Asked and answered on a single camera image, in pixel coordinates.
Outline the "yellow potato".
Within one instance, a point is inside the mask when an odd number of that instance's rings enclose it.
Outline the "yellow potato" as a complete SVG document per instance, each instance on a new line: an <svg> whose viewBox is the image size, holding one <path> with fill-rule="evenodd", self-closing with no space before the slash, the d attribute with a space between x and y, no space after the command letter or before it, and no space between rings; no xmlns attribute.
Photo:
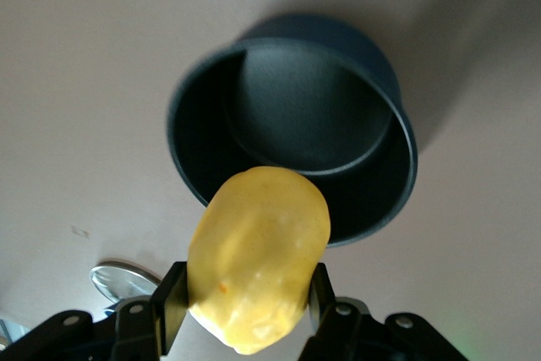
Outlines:
<svg viewBox="0 0 541 361"><path fill-rule="evenodd" d="M229 178L189 245L190 314L242 355L279 342L303 316L330 235L325 198L307 178L279 167Z"/></svg>

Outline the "glass lid with blue knob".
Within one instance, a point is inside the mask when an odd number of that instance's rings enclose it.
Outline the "glass lid with blue knob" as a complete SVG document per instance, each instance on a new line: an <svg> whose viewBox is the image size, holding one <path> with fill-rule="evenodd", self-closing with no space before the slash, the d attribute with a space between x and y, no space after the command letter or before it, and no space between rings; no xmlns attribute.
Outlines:
<svg viewBox="0 0 541 361"><path fill-rule="evenodd" d="M90 270L90 281L95 289L109 301L103 309L112 315L125 300L150 296L161 283L161 278L129 262L104 260Z"/></svg>

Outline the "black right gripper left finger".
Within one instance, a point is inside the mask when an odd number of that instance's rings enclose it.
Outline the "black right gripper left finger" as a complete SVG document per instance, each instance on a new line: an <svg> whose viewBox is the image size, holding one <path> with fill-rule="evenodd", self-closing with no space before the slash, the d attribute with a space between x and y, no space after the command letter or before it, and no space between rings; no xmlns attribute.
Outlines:
<svg viewBox="0 0 541 361"><path fill-rule="evenodd" d="M117 311L110 361L160 361L171 351L188 310L187 263L179 261L149 297Z"/></svg>

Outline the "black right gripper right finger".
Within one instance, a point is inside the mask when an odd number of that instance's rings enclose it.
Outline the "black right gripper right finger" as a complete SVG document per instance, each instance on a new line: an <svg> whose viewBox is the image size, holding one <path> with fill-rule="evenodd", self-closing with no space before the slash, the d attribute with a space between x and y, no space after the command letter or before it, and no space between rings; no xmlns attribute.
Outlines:
<svg viewBox="0 0 541 361"><path fill-rule="evenodd" d="M373 361L368 345L360 340L360 310L336 299L323 263L316 266L309 285L308 309L314 335L306 341L299 361Z"/></svg>

